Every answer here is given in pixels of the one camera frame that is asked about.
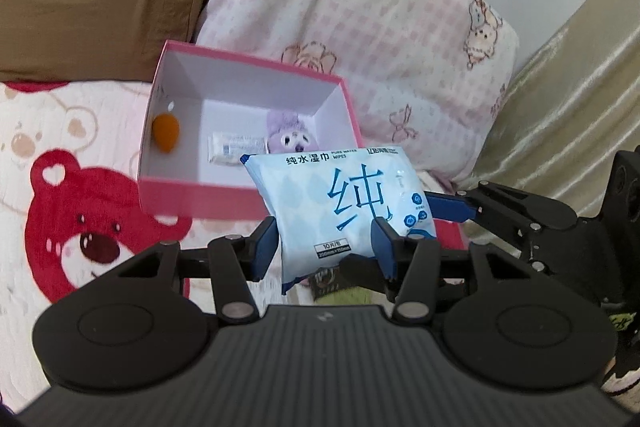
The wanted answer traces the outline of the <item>blue wet wipes pack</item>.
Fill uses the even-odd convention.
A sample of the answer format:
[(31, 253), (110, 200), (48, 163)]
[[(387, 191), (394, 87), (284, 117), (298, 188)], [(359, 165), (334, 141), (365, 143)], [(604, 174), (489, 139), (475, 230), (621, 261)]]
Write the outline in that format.
[(399, 146), (244, 155), (281, 239), (282, 291), (349, 254), (372, 258), (371, 225), (436, 239), (430, 204)]

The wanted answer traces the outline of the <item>white tissue pack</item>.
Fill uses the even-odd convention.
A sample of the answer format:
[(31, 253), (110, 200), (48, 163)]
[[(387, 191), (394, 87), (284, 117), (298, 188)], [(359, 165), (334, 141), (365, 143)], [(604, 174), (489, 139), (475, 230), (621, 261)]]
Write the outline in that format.
[(207, 138), (208, 161), (217, 165), (239, 165), (244, 155), (265, 154), (266, 141), (260, 136), (214, 132)]

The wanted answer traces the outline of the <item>orange makeup sponge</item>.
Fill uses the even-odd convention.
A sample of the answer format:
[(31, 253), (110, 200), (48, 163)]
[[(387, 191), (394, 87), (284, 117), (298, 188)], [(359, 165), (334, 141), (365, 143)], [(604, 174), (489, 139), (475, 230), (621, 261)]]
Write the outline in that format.
[(155, 146), (162, 153), (169, 154), (178, 143), (180, 124), (176, 116), (163, 113), (154, 117), (151, 132)]

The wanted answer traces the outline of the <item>green yarn ball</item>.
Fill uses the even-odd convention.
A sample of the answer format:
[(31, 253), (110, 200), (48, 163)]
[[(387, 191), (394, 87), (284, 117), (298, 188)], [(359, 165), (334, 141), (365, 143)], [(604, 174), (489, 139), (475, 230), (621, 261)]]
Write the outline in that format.
[(386, 311), (392, 304), (382, 294), (355, 286), (337, 268), (322, 269), (308, 277), (312, 300), (319, 306), (379, 305)]

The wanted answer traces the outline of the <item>purple plush toy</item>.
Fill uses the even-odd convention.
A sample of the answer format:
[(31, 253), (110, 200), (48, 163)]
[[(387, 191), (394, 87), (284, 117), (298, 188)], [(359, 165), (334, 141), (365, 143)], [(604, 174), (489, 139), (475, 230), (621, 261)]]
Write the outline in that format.
[(317, 152), (319, 144), (299, 115), (287, 110), (267, 114), (267, 150), (270, 154)]

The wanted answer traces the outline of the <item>beige satin curtain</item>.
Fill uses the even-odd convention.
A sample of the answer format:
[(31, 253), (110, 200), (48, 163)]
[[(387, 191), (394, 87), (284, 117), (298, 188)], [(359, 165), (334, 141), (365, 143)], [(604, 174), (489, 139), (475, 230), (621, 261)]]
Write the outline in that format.
[(468, 184), (600, 208), (613, 156), (639, 142), (639, 0), (487, 0), (520, 39)]

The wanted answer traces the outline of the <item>pink cardboard storage box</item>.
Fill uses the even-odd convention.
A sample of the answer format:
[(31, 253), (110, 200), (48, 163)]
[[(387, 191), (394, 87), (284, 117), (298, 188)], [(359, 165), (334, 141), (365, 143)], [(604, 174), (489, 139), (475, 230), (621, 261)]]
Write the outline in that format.
[[(310, 69), (168, 41), (157, 63), (140, 145), (142, 209), (159, 216), (256, 221), (267, 209), (241, 166), (208, 161), (214, 132), (267, 138), (267, 114), (297, 113), (325, 150), (363, 144), (343, 80)], [(180, 124), (174, 150), (152, 139), (155, 116)]]

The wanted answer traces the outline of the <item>red bear blanket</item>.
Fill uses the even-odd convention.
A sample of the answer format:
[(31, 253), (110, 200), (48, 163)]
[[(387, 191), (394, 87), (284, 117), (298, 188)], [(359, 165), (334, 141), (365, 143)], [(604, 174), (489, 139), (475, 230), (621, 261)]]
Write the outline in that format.
[(1, 86), (1, 403), (17, 412), (48, 383), (32, 349), (51, 303), (159, 241), (206, 245), (252, 221), (143, 212), (137, 184), (147, 83)]

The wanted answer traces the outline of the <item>pink patterned pillow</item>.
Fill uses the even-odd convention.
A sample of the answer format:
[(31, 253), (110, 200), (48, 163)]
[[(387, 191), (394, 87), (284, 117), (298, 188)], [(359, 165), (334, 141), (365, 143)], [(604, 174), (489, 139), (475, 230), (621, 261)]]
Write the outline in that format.
[(518, 52), (485, 0), (208, 0), (195, 41), (341, 77), (364, 141), (451, 182), (473, 170)]

